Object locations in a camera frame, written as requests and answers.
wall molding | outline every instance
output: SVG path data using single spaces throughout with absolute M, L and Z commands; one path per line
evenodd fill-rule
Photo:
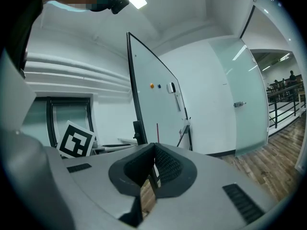
M 96 67 L 84 62 L 67 59 L 63 57 L 51 56 L 51 55 L 44 55 L 44 54 L 37 54 L 37 53 L 28 53 L 27 62 L 41 62 L 41 63 L 50 63 L 55 65 L 67 66 L 67 67 L 74 67 L 77 69 L 89 70 L 91 72 L 100 73 L 103 75 L 107 75 L 110 77 L 118 78 L 120 80 L 126 81 L 130 84 L 130 78 L 123 76 L 121 74 Z
M 235 153 L 236 153 L 236 150 L 230 150 L 230 151 L 223 151 L 223 152 L 217 152 L 217 153 L 210 153 L 210 154 L 206 154 L 206 155 L 218 158 L 218 157 L 232 155 L 232 154 L 235 154 Z
M 25 76 L 38 96 L 96 94 L 106 103 L 128 103 L 131 96 L 129 77 L 62 57 L 29 53 Z
M 87 41 L 87 42 L 89 42 L 91 44 L 95 44 L 95 45 L 98 45 L 98 46 L 106 49 L 107 51 L 109 51 L 112 54 L 115 54 L 115 55 L 121 57 L 124 60 L 128 60 L 128 57 L 125 54 L 122 54 L 120 52 L 120 50 L 118 50 L 117 48 L 114 48 L 113 46 L 108 45 L 108 44 L 103 44 L 102 42 L 98 42 L 97 40 L 95 41 L 91 37 L 80 35 L 80 34 L 72 32 L 72 31 L 68 31 L 68 30 L 64 30 L 64 29 L 59 29 L 59 28 L 56 28 L 56 27 L 53 27 L 53 26 L 49 26 L 49 25 L 43 25 L 43 27 L 40 28 L 39 25 L 36 25 L 34 23 L 33 28 L 35 28 L 37 30 L 44 30 L 44 31 L 52 31 L 52 32 L 56 32 L 56 33 L 62 33 L 62 34 L 65 34 L 65 35 L 70 35 L 70 36 L 79 38 L 81 40 L 85 40 L 85 41 Z

black slot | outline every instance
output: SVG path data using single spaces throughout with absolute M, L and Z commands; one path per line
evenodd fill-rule
M 69 173 L 86 170 L 88 168 L 91 168 L 91 165 L 89 165 L 88 163 L 83 163 L 83 164 L 67 167 Z
M 174 83 L 172 82 L 171 85 L 172 85 L 172 88 L 173 88 L 174 93 L 176 93 L 176 88 L 175 88 Z
M 223 186 L 223 189 L 247 224 L 264 215 L 264 212 L 237 184 Z

wooden floor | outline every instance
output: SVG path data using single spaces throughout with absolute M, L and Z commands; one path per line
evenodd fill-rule
M 306 114 L 270 137 L 263 148 L 242 156 L 229 155 L 220 159 L 245 173 L 280 201 L 296 189 L 301 179 L 294 166 L 303 143 L 305 123 Z

window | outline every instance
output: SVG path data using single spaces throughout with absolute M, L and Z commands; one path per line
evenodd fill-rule
M 47 101 L 33 102 L 27 116 L 24 119 L 21 131 L 26 135 L 35 137 L 43 146 L 50 146 L 47 128 Z
M 56 147 L 68 120 L 94 132 L 90 98 L 36 98 L 21 131 L 44 146 Z

vent grille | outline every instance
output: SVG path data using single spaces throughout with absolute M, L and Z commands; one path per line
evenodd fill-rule
M 223 186 L 223 189 L 247 224 L 264 215 L 264 212 L 237 184 Z

